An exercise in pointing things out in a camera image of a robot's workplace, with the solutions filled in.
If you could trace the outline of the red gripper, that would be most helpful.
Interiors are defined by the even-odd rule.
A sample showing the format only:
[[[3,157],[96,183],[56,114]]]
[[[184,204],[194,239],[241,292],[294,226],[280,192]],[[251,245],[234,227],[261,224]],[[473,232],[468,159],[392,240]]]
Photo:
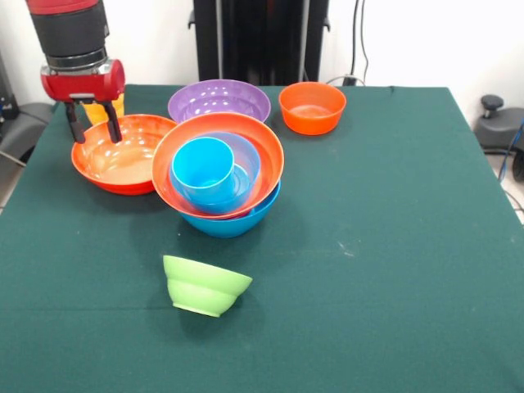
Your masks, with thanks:
[[[82,100],[102,102],[108,116],[111,141],[118,143],[122,140],[118,116],[111,103],[124,92],[125,73],[121,61],[107,60],[95,68],[72,72],[55,71],[44,65],[40,79],[51,99],[65,103],[66,118],[75,142],[85,143],[84,127],[77,118],[73,103]]]

